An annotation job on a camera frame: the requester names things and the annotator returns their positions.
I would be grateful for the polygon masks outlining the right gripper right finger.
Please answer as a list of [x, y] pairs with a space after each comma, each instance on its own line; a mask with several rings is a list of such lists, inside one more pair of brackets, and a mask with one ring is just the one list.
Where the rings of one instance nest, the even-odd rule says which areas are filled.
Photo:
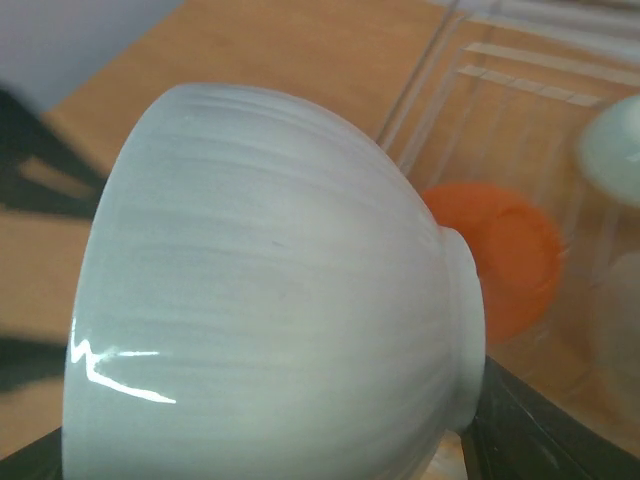
[[575, 420], [491, 358], [461, 434], [470, 479], [637, 479], [639, 459]]

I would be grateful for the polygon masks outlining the teal patterned ceramic bowl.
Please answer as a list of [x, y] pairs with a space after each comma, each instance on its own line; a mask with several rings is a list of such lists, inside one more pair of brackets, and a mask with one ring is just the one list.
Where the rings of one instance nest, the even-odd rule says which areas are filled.
[[622, 204], [639, 207], [639, 96], [620, 100], [599, 113], [577, 144], [584, 177]]

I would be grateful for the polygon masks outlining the plain white bottom bowl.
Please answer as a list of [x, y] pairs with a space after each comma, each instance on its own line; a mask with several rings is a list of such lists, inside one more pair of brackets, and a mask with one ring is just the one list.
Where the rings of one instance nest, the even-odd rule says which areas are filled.
[[272, 90], [168, 90], [92, 223], [67, 479], [408, 479], [472, 421], [474, 259], [366, 135]]

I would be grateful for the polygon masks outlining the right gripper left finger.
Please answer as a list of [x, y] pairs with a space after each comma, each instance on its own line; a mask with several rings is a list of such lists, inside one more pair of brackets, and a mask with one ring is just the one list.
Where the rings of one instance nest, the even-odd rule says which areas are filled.
[[1, 480], [62, 480], [61, 429], [1, 460]]

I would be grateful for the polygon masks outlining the chrome wire dish rack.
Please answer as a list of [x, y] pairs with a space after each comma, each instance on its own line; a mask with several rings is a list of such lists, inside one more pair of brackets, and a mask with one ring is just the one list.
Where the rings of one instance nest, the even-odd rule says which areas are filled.
[[639, 91], [635, 1], [422, 1], [420, 54], [376, 138], [417, 190], [512, 189], [559, 228], [554, 302], [490, 355], [605, 439], [639, 450], [639, 423], [596, 350], [590, 300], [639, 247], [639, 212], [589, 185], [578, 138]]

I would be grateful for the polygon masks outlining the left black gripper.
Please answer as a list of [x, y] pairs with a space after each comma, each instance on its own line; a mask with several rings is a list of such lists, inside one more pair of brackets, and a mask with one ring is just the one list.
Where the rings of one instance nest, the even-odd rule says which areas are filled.
[[[30, 106], [1, 89], [1, 210], [91, 221], [107, 176], [64, 141]], [[59, 342], [1, 336], [3, 394], [64, 374]]]

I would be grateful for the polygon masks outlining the orange white ceramic bowl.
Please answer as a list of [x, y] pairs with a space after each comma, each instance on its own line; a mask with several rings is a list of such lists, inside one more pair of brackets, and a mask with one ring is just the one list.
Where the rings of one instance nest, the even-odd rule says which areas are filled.
[[539, 322], [554, 299], [564, 243], [552, 220], [517, 192], [449, 183], [422, 199], [438, 224], [462, 235], [476, 263], [487, 342], [504, 343]]

